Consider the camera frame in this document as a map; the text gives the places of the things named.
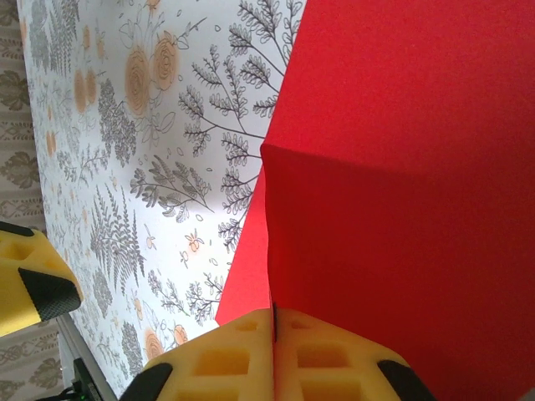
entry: damask wallpaper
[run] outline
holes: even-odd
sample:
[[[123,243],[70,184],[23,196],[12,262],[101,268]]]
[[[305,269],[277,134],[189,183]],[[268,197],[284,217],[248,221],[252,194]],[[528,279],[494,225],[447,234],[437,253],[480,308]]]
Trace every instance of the damask wallpaper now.
[[[55,320],[0,338],[0,401],[42,398],[62,389]]]
[[[0,219],[44,230],[17,3],[0,0]]]
[[[18,6],[48,236],[120,394],[149,359],[217,326],[303,3]]]

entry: botanical print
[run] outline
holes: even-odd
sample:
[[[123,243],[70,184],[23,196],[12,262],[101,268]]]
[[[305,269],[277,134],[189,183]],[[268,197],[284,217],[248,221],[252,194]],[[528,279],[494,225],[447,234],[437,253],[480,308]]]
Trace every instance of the botanical print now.
[[[147,174],[141,168],[136,169],[130,182],[130,193],[135,194],[136,198],[141,196],[147,207],[154,207],[157,202],[164,209],[161,214],[174,217],[177,223],[182,223],[190,217],[188,202],[213,213],[206,203],[206,195],[211,191],[211,186],[193,167],[188,169],[177,161],[176,169],[172,170],[160,156],[154,157],[152,169],[148,171],[153,181],[147,182]]]
[[[19,7],[48,236],[84,293],[74,322],[120,395],[150,359],[217,326],[303,4]],[[2,124],[0,140],[31,134]],[[19,159],[0,168],[27,185],[32,156]]]
[[[145,258],[140,254],[135,212],[130,222],[125,193],[122,192],[121,207],[108,186],[106,191],[109,203],[100,194],[99,188],[96,188],[90,247],[100,265],[106,270],[108,278],[113,281],[115,289],[119,282],[124,295],[126,280],[131,274],[139,285],[138,267],[141,274],[145,275]]]
[[[124,322],[122,327],[122,348],[128,361],[130,376],[135,376],[143,368],[141,348],[134,325]]]

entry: black cable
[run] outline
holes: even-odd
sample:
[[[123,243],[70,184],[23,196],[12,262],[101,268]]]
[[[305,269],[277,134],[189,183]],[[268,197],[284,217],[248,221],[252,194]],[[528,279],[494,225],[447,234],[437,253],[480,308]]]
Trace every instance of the black cable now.
[[[39,399],[36,399],[35,401],[65,401],[68,399],[77,399],[81,395],[79,393],[71,393],[71,391],[74,391],[74,389],[72,387],[67,387],[58,395],[53,395],[53,396],[45,397],[45,398],[39,398]]]

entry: yellow foam block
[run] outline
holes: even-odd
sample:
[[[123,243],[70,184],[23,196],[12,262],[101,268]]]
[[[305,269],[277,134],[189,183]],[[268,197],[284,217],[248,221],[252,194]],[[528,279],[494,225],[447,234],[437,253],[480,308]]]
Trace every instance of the yellow foam block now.
[[[0,336],[76,309],[79,284],[42,232],[0,221]]]
[[[397,353],[314,317],[277,310],[277,401],[399,401],[380,361],[408,367]]]
[[[251,312],[153,359],[120,398],[272,400],[435,399],[397,353],[289,309]]]
[[[273,400],[271,313],[251,312],[151,360],[121,400]]]

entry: square hole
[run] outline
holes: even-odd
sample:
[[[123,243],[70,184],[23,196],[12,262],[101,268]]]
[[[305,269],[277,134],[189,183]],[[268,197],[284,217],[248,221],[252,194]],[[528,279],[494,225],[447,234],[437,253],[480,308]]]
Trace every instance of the square hole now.
[[[227,376],[247,374],[249,353],[240,348],[218,348],[206,350],[195,368],[196,376]]]
[[[312,343],[298,348],[299,368],[346,368],[346,351],[337,344]]]
[[[352,382],[301,382],[303,401],[359,401],[360,386]]]
[[[176,401],[237,401],[237,390],[212,390],[183,392],[178,394]]]
[[[23,261],[33,252],[33,247],[21,245],[14,242],[4,243],[0,247],[0,257],[13,259],[14,261]]]

